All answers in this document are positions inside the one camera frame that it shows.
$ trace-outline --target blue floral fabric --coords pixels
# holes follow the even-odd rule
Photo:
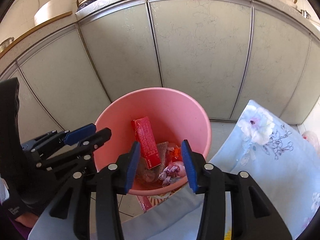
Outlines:
[[[320,159],[302,136],[249,101],[211,163],[225,172],[247,171],[262,188],[296,239],[320,205]],[[188,185],[167,201],[123,223],[125,239],[194,240],[203,196]],[[231,202],[226,193],[225,239],[230,239]]]
[[[211,162],[225,172],[247,171],[278,210],[293,239],[319,208],[320,158],[315,149],[253,100]]]

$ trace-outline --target red medicine box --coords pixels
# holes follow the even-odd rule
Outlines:
[[[145,158],[148,169],[161,164],[155,138],[153,137],[149,117],[131,121],[136,140],[141,144],[141,157]]]

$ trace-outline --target pink plastic basin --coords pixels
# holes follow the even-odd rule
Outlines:
[[[97,130],[108,127],[111,139],[94,152],[97,170],[115,163],[118,156],[130,150],[135,141],[131,121],[148,116],[156,143],[169,141],[178,146],[184,139],[194,152],[204,158],[211,144],[211,126],[202,106],[192,97],[169,88],[146,88],[131,92],[108,106],[96,122]],[[134,182],[129,194],[160,195],[187,182],[187,176],[167,187],[144,190]]]

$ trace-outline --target gray cabinet panel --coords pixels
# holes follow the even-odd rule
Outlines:
[[[18,112],[20,142],[26,142],[52,130],[61,131],[60,126],[36,100],[19,70],[11,76],[13,77],[17,77],[20,84]]]
[[[251,9],[215,0],[151,3],[164,87],[229,119],[248,53]]]
[[[231,119],[239,118],[250,99],[280,116],[298,85],[309,44],[293,26],[255,10],[249,65]]]
[[[81,27],[112,101],[147,87],[161,87],[146,6],[105,15]]]
[[[290,103],[280,118],[292,124],[301,124],[320,96],[320,44],[311,42],[306,68]]]
[[[64,129],[94,123],[110,104],[76,30],[39,50],[21,70],[41,103]]]

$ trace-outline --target blue gripper pad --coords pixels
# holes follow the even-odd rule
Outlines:
[[[63,139],[63,142],[65,145],[74,145],[82,139],[90,135],[93,135],[96,132],[96,130],[96,126],[93,123],[90,123],[86,126],[83,126],[77,130],[68,133],[67,136]]]
[[[134,176],[136,175],[138,162],[140,160],[140,143],[134,142],[130,153],[132,154],[130,163],[128,165],[127,169],[127,178],[126,178],[126,184],[124,186],[125,192],[128,193],[129,189],[132,188]]]
[[[181,155],[183,159],[183,164],[186,169],[189,186],[195,193],[198,190],[197,183],[197,172],[192,160],[192,150],[187,140],[184,140],[181,144]]]

